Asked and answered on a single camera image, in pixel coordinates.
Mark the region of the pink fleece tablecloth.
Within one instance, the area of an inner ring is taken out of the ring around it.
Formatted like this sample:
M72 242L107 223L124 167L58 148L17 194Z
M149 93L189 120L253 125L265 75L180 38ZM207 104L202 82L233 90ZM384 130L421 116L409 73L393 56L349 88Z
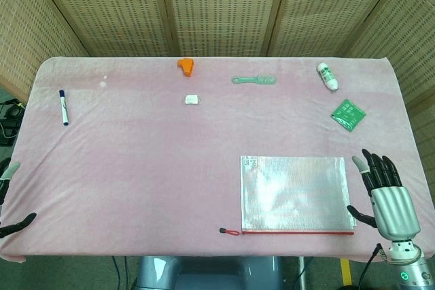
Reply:
M339 89L316 67L328 64ZM234 76L275 76L273 85ZM63 125L59 90L69 125ZM197 94L198 105L185 105ZM331 118L349 99L366 112L352 132ZM371 205L352 157L389 157L435 254L435 208L388 59L54 57L39 68L12 154L20 168L0 222L37 213L0 239L0 257L31 255L306 255L365 260L382 241L352 235L221 234L241 227L241 156L342 157L350 201Z

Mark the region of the green plastic hairbrush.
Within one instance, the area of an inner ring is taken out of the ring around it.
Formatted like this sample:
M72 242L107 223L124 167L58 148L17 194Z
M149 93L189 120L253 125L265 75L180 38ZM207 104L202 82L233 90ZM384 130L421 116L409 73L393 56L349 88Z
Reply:
M233 84L273 85L277 82L277 79L272 75L258 75L254 77L234 76L231 82Z

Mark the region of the white bottle green label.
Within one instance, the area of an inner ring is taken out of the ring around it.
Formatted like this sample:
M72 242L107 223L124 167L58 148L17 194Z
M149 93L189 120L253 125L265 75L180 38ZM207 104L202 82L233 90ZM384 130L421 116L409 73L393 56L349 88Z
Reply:
M337 91L338 90L338 81L335 78L335 75L333 74L330 67L324 63L321 62L317 66L317 72L319 76L321 77L325 87L331 91Z

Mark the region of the green sachet packet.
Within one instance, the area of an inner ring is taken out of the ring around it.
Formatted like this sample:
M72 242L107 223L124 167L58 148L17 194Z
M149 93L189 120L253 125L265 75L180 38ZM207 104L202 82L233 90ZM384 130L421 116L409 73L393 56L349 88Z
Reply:
M345 99L331 114L331 118L349 132L352 132L365 117L366 112L349 99Z

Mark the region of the white mesh bag red zipper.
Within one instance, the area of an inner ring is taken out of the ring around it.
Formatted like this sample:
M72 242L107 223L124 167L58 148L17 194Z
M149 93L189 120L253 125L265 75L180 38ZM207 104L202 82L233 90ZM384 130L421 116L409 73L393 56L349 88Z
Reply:
M352 235L341 157L241 156L241 228L220 233Z

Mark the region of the blue white whiteboard marker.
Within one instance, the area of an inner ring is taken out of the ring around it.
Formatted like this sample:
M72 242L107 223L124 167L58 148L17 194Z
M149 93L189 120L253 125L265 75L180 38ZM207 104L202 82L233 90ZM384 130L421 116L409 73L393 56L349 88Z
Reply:
M69 125L69 118L68 118L68 112L67 112L67 104L66 104L66 98L65 98L65 91L64 90L59 90L59 96L60 96L60 105L61 105L63 125L64 126L68 126Z

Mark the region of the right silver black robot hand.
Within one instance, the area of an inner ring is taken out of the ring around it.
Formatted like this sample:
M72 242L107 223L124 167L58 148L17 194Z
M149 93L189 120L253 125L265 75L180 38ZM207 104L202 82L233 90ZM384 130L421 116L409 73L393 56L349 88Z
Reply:
M366 188L373 215L359 212L347 206L356 220L378 230L380 235L392 242L412 240L421 227L411 195L403 186L396 165L387 156L378 156L362 150L365 161L352 157Z

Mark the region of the woven bamboo folding screen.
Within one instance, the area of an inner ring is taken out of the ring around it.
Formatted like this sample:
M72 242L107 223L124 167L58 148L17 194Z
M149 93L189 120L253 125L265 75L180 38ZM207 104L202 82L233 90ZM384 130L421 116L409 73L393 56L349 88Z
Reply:
M52 56L387 57L435 156L435 0L0 0L0 87Z

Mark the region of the grey robot torso base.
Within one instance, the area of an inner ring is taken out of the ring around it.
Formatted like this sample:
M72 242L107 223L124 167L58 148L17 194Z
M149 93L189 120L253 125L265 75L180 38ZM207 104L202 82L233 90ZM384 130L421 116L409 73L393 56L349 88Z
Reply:
M282 290L275 256L143 256L132 290Z

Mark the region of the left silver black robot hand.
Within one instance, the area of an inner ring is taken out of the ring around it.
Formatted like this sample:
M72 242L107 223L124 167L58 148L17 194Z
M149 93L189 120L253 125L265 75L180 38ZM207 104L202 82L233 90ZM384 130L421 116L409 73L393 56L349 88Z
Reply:
M10 161L11 158L7 158L4 159L4 161L0 162L0 167L3 167L2 174L0 176L0 214L3 208L7 191L10 186L10 181L12 180L12 177L14 176L16 171L20 168L19 162L15 162L11 164ZM34 221L36 216L37 213L30 213L22 221L18 223L3 226L3 227L0 226L0 239L3 239L6 236L12 235L16 232L25 229Z

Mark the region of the orange plastic block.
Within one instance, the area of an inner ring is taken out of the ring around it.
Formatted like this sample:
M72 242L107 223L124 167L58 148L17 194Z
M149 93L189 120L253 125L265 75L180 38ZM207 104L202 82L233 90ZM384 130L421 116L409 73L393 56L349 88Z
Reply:
M185 77L191 77L194 69L194 59L181 58L177 61L177 66L182 69Z

